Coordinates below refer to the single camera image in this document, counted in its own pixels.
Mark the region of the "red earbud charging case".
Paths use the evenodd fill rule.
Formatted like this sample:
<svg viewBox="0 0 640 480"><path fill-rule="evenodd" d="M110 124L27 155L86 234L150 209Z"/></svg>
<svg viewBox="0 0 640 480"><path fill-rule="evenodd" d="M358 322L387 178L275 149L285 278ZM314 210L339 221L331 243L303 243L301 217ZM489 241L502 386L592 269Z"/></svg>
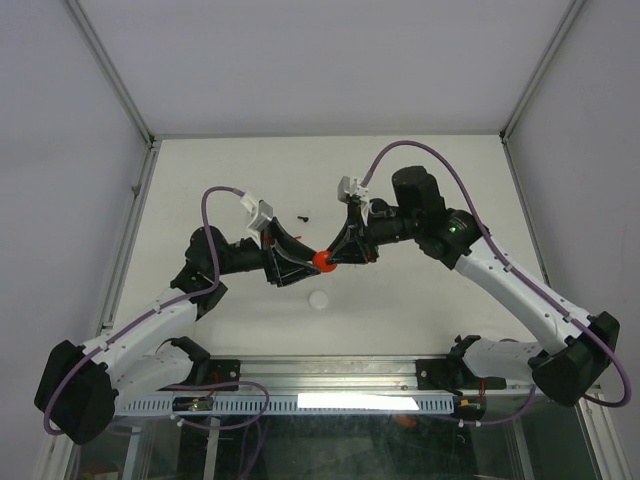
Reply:
<svg viewBox="0 0 640 480"><path fill-rule="evenodd" d="M331 252L324 250L318 251L312 259L313 265L322 273L330 273L337 268L336 264L329 262Z"/></svg>

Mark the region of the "white earbud charging case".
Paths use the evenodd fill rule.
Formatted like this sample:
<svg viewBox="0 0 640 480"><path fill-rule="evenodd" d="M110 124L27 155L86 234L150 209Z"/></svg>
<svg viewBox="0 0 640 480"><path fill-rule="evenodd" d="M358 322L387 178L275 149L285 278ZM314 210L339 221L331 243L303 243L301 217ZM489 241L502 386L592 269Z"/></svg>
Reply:
<svg viewBox="0 0 640 480"><path fill-rule="evenodd" d="M308 303L314 310L324 310L329 305L328 294L322 290L313 291L308 296Z"/></svg>

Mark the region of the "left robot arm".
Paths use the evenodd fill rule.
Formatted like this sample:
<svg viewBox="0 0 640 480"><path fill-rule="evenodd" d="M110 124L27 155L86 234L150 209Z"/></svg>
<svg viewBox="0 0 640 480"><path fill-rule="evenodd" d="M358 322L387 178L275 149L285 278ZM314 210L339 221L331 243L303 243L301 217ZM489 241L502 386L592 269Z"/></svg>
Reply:
<svg viewBox="0 0 640 480"><path fill-rule="evenodd" d="M261 270L278 287L319 274L315 250L271 220L256 239L230 244L219 229L203 226L193 232L185 264L164 290L129 324L78 345L58 343L49 353L34 405L43 414L45 431L65 435L83 445L106 429L120 405L160 388L159 379L198 388L209 377L203 349L180 350L173 366L159 361L149 374L134 380L142 357L172 334L212 311L226 294L221 278Z"/></svg>

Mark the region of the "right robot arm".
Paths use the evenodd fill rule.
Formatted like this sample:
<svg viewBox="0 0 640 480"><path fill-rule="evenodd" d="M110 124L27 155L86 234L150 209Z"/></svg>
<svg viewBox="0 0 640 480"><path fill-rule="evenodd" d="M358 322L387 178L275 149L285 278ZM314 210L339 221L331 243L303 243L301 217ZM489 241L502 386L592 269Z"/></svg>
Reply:
<svg viewBox="0 0 640 480"><path fill-rule="evenodd" d="M485 290L533 335L533 341L495 341L479 335L456 340L446 356L448 388L469 387L480 378L534 384L565 407L586 396L611 364L619 322L607 312L591 315L520 269L479 222L445 204L435 177L421 166L392 176L396 202L371 199L356 178L343 177L337 198L347 207L326 262L368 264L379 246L411 240L428 257Z"/></svg>

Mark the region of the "aluminium mounting rail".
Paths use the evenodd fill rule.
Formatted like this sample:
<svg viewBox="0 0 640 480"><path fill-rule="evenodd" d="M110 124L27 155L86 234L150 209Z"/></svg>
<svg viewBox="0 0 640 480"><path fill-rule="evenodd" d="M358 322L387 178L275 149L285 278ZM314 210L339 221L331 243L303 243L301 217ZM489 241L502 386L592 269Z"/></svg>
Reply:
<svg viewBox="0 0 640 480"><path fill-rule="evenodd" d="M503 390L508 383L525 383L505 373L473 376L468 369L445 357L416 360L300 358L239 360L209 357L205 352L186 352L168 346L154 356L130 365L109 366L90 359L79 349L65 345L50 355L39 386L41 396L62 388L60 400L94 399L122 408L160 390L236 391L237 383L255 382L267 390L293 391L449 391Z"/></svg>

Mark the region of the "left aluminium frame post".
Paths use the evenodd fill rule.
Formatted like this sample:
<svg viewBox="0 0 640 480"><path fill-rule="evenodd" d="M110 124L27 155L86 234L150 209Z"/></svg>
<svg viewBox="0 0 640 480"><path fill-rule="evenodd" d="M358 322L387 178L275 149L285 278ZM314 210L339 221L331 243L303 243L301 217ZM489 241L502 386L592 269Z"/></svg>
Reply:
<svg viewBox="0 0 640 480"><path fill-rule="evenodd" d="M152 146L155 140L154 134L133 100L82 2L63 0L62 4L138 136L146 146Z"/></svg>

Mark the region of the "aluminium frame post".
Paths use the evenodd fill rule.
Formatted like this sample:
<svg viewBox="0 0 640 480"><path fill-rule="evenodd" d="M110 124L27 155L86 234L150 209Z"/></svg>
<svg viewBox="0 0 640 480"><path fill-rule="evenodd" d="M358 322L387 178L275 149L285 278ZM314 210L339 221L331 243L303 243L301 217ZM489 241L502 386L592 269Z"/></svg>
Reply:
<svg viewBox="0 0 640 480"><path fill-rule="evenodd" d="M537 90L563 47L564 42L572 32L574 25L588 5L589 1L587 0L571 0L569 2L549 41L546 43L532 73L527 79L527 82L504 126L500 130L499 136L503 144L509 142L509 138L520 123L521 118L536 95Z"/></svg>
<svg viewBox="0 0 640 480"><path fill-rule="evenodd" d="M62 4L138 136L146 146L152 146L155 140L154 134L133 100L82 2L63 0Z"/></svg>

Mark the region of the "right aluminium frame post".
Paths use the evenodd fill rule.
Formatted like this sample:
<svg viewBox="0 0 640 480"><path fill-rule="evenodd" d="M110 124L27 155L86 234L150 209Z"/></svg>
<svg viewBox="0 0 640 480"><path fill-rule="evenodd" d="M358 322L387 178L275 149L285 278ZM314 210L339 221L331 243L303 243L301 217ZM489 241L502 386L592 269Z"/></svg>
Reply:
<svg viewBox="0 0 640 480"><path fill-rule="evenodd" d="M536 95L537 90L563 47L564 42L572 32L574 25L588 5L589 1L587 0L571 0L569 2L549 41L546 43L532 73L527 79L527 82L504 126L500 130L499 136L503 144L509 142L509 138L520 123L521 118Z"/></svg>

